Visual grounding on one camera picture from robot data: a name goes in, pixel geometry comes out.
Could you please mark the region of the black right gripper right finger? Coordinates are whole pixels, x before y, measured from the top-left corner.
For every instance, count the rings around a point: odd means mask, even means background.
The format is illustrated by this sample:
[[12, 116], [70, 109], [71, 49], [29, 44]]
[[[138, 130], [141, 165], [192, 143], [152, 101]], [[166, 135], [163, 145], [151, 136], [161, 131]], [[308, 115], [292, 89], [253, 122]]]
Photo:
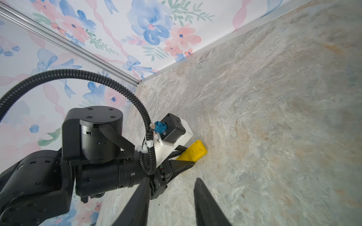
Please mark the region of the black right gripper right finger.
[[197, 226], [231, 226], [201, 178], [195, 182], [194, 202]]

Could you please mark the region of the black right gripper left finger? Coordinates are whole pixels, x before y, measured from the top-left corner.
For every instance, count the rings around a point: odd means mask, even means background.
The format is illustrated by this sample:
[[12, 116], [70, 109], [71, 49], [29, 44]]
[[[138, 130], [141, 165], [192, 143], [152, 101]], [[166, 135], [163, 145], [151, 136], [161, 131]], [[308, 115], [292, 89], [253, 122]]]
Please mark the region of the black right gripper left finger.
[[144, 178], [113, 226], [146, 226], [150, 203], [150, 179]]

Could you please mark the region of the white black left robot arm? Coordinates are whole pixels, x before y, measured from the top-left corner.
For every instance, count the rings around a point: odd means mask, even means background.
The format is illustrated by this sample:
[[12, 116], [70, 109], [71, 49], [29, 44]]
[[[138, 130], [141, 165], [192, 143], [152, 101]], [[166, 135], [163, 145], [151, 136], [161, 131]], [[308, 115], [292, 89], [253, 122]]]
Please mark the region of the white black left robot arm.
[[105, 192], [140, 185], [115, 221], [145, 226], [149, 202], [180, 173], [193, 167], [175, 157], [176, 146], [152, 176], [140, 166], [135, 146], [122, 136], [123, 113], [106, 106], [70, 110], [58, 151], [34, 152], [1, 174], [1, 225], [38, 226], [70, 211], [72, 195], [86, 203]]

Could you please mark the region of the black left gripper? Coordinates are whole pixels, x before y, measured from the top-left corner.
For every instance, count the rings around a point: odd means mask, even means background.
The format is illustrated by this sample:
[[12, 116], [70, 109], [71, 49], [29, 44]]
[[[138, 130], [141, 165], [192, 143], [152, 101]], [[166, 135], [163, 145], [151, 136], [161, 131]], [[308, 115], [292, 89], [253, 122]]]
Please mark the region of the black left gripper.
[[151, 177], [150, 200], [154, 200], [162, 195], [173, 179], [194, 165], [195, 163], [191, 161], [165, 160]]

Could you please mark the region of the long yellow block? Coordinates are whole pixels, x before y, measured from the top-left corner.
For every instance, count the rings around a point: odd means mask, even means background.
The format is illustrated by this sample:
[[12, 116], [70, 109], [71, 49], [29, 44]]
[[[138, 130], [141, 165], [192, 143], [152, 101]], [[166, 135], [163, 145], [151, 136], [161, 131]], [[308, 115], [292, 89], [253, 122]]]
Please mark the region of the long yellow block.
[[204, 155], [207, 154], [207, 150], [202, 141], [197, 140], [186, 151], [176, 158], [178, 161], [189, 161], [196, 163]]

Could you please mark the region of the aluminium corner post left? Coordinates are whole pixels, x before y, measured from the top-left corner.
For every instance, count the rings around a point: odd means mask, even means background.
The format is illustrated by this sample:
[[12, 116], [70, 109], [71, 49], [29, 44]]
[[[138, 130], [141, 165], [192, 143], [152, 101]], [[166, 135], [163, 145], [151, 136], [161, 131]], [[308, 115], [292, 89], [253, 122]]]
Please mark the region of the aluminium corner post left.
[[114, 74], [116, 77], [130, 83], [131, 85], [138, 86], [140, 84], [140, 82], [137, 79], [133, 78], [132, 76], [126, 74], [125, 72], [121, 71], [115, 66], [107, 63], [98, 56], [95, 56], [94, 54], [77, 46], [76, 44], [72, 43], [66, 38], [58, 34], [55, 34], [45, 26], [37, 23], [33, 19], [25, 16], [24, 14], [18, 12], [17, 10], [13, 9], [12, 7], [2, 2], [1, 2], [1, 15], [9, 19], [10, 21], [14, 22], [15, 24], [27, 29], [32, 34], [39, 35], [40, 37], [79, 56], [80, 58], [88, 61], [89, 63]]

